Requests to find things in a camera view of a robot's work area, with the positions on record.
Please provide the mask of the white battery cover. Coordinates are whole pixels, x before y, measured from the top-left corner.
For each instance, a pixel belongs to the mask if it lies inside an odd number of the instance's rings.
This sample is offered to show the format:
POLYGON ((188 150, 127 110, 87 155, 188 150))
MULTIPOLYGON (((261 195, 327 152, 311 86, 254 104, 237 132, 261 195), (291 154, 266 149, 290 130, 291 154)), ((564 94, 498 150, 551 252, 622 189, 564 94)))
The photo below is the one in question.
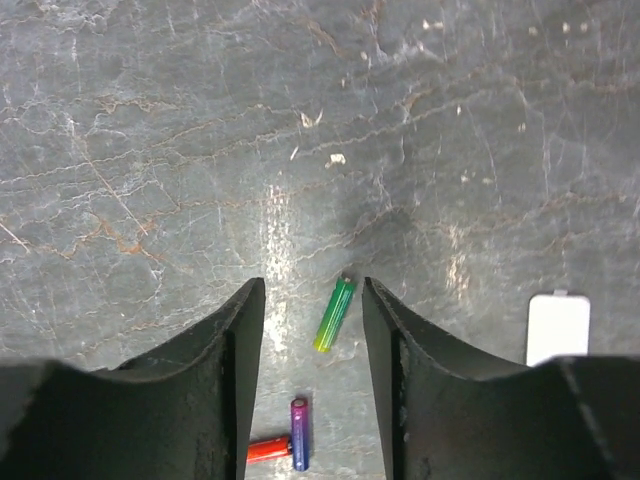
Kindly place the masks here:
POLYGON ((525 363, 534 367, 557 356, 584 356, 589 350, 590 300, 556 290, 529 301, 525 363))

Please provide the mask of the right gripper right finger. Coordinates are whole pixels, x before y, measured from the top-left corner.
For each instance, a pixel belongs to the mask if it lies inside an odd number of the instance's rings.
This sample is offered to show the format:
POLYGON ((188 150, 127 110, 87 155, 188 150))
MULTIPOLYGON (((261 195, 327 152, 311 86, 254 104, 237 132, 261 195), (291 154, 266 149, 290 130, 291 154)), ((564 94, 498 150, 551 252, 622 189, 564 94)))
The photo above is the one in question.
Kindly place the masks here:
POLYGON ((390 479, 635 479, 639 360, 494 356, 366 278, 363 326, 390 479))

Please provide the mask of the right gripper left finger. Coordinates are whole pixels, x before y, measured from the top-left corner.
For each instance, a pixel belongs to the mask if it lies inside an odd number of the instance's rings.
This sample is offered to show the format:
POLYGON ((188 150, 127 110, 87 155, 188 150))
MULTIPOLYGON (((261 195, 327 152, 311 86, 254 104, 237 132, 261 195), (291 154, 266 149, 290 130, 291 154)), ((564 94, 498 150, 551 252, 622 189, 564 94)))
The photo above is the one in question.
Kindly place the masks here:
POLYGON ((265 284, 113 369, 1 364, 5 479, 240 479, 256 397, 265 284))

